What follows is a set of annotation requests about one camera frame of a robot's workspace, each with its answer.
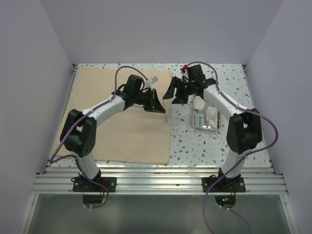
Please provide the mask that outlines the white printed sachet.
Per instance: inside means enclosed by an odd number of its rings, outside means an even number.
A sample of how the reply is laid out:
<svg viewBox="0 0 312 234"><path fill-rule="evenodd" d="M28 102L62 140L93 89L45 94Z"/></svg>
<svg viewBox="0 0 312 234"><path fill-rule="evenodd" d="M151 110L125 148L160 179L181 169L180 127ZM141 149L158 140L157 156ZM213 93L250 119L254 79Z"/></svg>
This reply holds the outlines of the white printed sachet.
<svg viewBox="0 0 312 234"><path fill-rule="evenodd" d="M206 119L207 123L213 124L215 128L217 128L219 120L219 111L213 106L208 106L206 111Z"/></svg>

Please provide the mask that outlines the green white sachet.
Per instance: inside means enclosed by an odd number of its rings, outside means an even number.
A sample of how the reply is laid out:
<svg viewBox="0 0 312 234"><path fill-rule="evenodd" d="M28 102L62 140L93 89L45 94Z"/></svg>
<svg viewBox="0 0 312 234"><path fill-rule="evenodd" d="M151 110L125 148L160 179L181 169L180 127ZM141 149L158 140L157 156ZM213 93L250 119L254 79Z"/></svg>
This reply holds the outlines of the green white sachet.
<svg viewBox="0 0 312 234"><path fill-rule="evenodd" d="M202 128L203 124L207 123L207 119L204 115L195 114L193 116L193 122L195 127Z"/></svg>

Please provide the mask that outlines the steel surgical scissors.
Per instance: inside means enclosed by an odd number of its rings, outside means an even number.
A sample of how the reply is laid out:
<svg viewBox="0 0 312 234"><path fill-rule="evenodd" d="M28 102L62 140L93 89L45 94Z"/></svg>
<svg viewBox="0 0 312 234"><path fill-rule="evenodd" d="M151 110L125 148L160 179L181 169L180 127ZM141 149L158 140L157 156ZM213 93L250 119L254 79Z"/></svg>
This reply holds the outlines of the steel surgical scissors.
<svg viewBox="0 0 312 234"><path fill-rule="evenodd" d="M203 128L208 128L208 129L212 129L212 128L215 128L215 126L213 124L210 124L210 123L204 123Z"/></svg>

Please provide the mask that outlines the white gauze pad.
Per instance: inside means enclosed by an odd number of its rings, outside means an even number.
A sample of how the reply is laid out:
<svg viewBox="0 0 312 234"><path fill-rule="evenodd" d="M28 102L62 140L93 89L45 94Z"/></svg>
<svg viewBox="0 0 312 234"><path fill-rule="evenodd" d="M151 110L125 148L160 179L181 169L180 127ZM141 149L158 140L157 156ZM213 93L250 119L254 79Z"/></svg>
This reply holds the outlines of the white gauze pad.
<svg viewBox="0 0 312 234"><path fill-rule="evenodd" d="M194 110L195 111L202 112L205 105L206 105L206 102L201 97L196 96L194 98L193 104L194 104Z"/></svg>

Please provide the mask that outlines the beige cloth mat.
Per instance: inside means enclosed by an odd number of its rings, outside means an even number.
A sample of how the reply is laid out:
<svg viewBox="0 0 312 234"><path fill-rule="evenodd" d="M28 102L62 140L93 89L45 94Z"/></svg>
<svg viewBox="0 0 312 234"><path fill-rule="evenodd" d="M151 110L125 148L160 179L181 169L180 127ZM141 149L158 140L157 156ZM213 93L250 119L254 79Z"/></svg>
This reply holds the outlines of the beige cloth mat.
<svg viewBox="0 0 312 234"><path fill-rule="evenodd" d="M115 88L125 84L130 75L157 77L152 85L158 98L167 91L171 72L142 71L133 69L103 69L80 67L76 74L65 110L82 111L106 100ZM171 101L164 100L168 123L164 114L145 112L132 106L118 113L97 128L96 144L92 151L96 160L167 164L170 159Z"/></svg>

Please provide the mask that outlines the steel tweezers bottom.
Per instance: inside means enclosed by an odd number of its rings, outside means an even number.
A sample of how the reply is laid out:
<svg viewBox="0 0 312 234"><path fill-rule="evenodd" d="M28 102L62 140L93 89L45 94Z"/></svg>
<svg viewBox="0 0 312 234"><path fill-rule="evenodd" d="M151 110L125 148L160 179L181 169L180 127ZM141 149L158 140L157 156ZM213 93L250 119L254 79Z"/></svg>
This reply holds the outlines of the steel tweezers bottom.
<svg viewBox="0 0 312 234"><path fill-rule="evenodd" d="M164 108L164 110L165 110L165 113L164 113L165 122L168 123L167 108L166 108L166 105L165 105L165 101L164 101L164 100L163 100L163 108Z"/></svg>

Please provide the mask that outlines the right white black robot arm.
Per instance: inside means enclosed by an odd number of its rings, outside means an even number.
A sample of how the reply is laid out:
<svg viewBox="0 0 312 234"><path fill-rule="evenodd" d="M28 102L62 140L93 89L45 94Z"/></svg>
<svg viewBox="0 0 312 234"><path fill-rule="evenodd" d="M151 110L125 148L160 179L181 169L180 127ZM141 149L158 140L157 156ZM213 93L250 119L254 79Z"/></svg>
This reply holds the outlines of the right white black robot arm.
<svg viewBox="0 0 312 234"><path fill-rule="evenodd" d="M197 95L213 105L228 121L226 141L229 152L218 174L203 179L208 191L226 192L243 183L241 170L247 153L262 141L259 112L240 107L239 103L222 91L218 78L206 78L201 65L185 65L181 78L173 77L164 99L173 104L186 104L190 95Z"/></svg>

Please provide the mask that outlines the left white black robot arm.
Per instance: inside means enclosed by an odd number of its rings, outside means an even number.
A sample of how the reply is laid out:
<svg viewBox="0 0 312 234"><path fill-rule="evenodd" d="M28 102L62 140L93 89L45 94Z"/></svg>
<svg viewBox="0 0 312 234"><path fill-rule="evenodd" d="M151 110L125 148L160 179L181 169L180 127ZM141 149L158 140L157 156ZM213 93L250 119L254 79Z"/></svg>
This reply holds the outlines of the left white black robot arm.
<svg viewBox="0 0 312 234"><path fill-rule="evenodd" d="M80 171L79 176L74 179L76 186L85 186L92 192L104 186L100 169L92 155L97 128L113 115L135 104L142 106L146 112L166 112L158 99L156 89L145 87L143 78L130 75L127 82L116 88L106 100L89 109L73 109L68 113L60 135L60 145L71 152Z"/></svg>

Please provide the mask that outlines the stainless steel tray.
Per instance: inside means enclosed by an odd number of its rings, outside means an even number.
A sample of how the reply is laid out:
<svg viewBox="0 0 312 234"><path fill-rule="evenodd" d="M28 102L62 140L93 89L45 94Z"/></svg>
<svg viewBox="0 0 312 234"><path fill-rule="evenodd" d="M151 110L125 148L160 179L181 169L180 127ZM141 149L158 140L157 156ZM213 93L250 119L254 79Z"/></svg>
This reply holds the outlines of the stainless steel tray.
<svg viewBox="0 0 312 234"><path fill-rule="evenodd" d="M193 100L191 126L197 130L217 131L221 127L221 113L201 97Z"/></svg>

